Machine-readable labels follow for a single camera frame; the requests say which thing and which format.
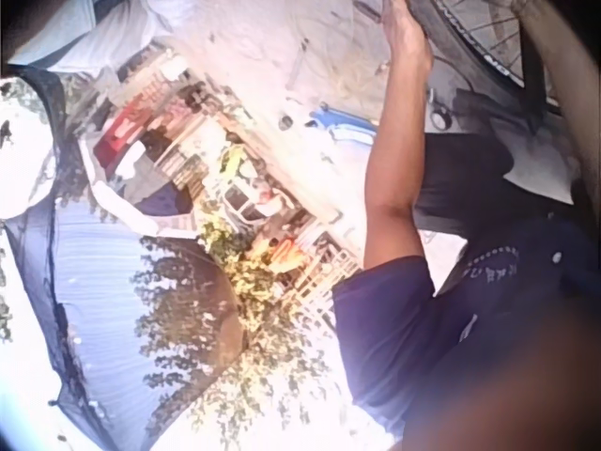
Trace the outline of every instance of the blue tarp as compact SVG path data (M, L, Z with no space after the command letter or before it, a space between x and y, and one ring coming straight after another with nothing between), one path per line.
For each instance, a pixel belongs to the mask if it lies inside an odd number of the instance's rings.
M59 88L53 77L33 85ZM241 351L235 295L196 242L142 237L86 198L62 205L64 110L42 99L59 175L6 227L62 381L56 402L100 448L148 450Z

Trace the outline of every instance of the fabric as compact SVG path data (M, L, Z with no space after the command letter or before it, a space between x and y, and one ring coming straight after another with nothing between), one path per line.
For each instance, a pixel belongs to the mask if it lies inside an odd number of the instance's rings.
M86 72L96 77L104 67L118 70L153 38L168 33L145 2L120 3L49 70Z
M50 21L10 59L27 65L68 47L96 25L91 0L67 0Z
M470 368L498 365L508 343L521 336L514 324L523 329L526 320L535 323L562 296L601 293L593 242L559 218L517 222L483 235L470 243L450 279L451 286L434 296L425 259L405 257L333 290L350 391L397 437L408 419L419 421L469 386L480 374ZM584 308L598 315L598 306ZM464 341L473 352L456 361Z
M163 371L157 356L171 354L143 351L149 338L137 326L152 307L143 302L132 278L146 271L149 257L170 254L150 252L142 237L121 222L103 222L90 212L86 200L72 201L65 208L54 201L53 196L47 197L7 221L6 227L51 365L62 381L58 407L100 449L149 450L213 381L207 373L193 393L186 395L187 400L171 407L162 400L174 397L179 385L148 383L149 375ZM194 241L154 242L197 256L194 273L200 278L194 283L209 288L202 288L206 297L199 291L194 298L203 308L210 305L210 312L224 311L214 318L229 338L225 329L236 315L235 295L219 267ZM185 304L189 301L180 294L172 308L183 308L189 316L196 307L196 303ZM226 308L218 310L223 302ZM202 324L194 327L203 333ZM220 345L219 355L208 356L206 363L212 365L227 353L239 352L241 333L236 343L227 343Z

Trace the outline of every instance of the white cloth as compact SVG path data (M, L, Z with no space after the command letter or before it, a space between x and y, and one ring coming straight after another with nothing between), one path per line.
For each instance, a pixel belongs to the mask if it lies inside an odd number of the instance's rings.
M92 0L67 0L46 26L8 61L27 65L55 52L96 26Z
M193 4L193 0L123 2L50 70L86 72L94 77L104 67L118 70L154 38L168 36L182 26Z

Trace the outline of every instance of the green leaves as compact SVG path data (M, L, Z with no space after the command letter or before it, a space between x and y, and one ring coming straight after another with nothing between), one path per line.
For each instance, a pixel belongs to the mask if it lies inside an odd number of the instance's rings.
M215 381L193 407L194 423L217 421L225 449L239 448L242 434L268 410L279 413L282 427L307 424L307 396L323 397L321 380L329 375L323 352L311 346L292 316L302 319L288 300L273 299L274 274L268 260L248 258L252 237L241 237L220 218L203 225L202 237L220 262L239 298L240 321L251 337L240 358Z

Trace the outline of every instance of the dark blue shirt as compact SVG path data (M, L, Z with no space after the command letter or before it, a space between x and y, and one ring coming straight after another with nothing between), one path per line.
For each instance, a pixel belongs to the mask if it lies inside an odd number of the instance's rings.
M494 372L553 305L599 318L598 246L579 228L536 219L469 243L435 296L423 257L361 272L333 290L355 403L396 437Z

